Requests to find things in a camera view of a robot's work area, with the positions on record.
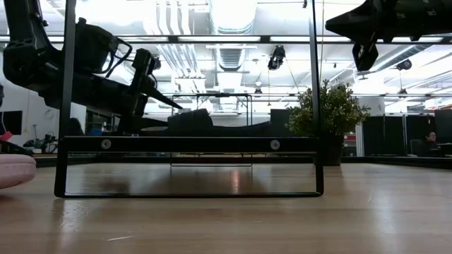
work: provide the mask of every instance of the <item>pink object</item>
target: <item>pink object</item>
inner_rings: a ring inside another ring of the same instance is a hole
[[[0,140],[2,141],[8,141],[10,138],[13,137],[13,134],[9,131],[7,131],[5,134],[3,134],[2,136],[0,136]]]
[[[0,189],[31,181],[36,176],[36,161],[27,155],[0,155]]]

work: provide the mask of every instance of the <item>person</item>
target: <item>person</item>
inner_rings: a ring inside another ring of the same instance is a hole
[[[83,133],[82,125],[80,124],[80,121],[77,118],[69,119],[67,135],[72,135],[72,136],[85,135]]]
[[[441,150],[436,142],[436,133],[431,132],[425,137],[422,144],[422,154],[423,157],[442,157]]]

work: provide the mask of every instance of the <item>potted plant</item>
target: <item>potted plant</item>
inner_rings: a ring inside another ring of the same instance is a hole
[[[320,88],[321,103],[321,150],[319,157],[325,166],[339,166],[342,157],[344,135],[368,117],[367,106],[360,106],[358,98],[352,97],[350,84],[328,87],[328,81]],[[315,136],[312,90],[309,88],[298,97],[299,105],[290,107],[287,127],[296,135]]]

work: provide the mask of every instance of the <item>black partition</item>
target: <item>black partition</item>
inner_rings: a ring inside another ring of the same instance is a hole
[[[364,156],[403,156],[403,116],[370,116],[363,123]]]
[[[417,115],[406,116],[406,129],[407,129],[407,153],[413,154],[412,144],[417,140],[423,140],[430,132],[436,132],[436,121],[434,116],[430,115]]]
[[[452,110],[436,110],[436,139],[440,143],[452,143]]]

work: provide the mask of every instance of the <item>table surface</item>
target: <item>table surface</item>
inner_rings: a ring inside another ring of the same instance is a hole
[[[62,200],[55,169],[0,190],[2,253],[451,252],[452,172],[325,168],[321,198]],[[302,191],[312,165],[69,167],[71,192]]]

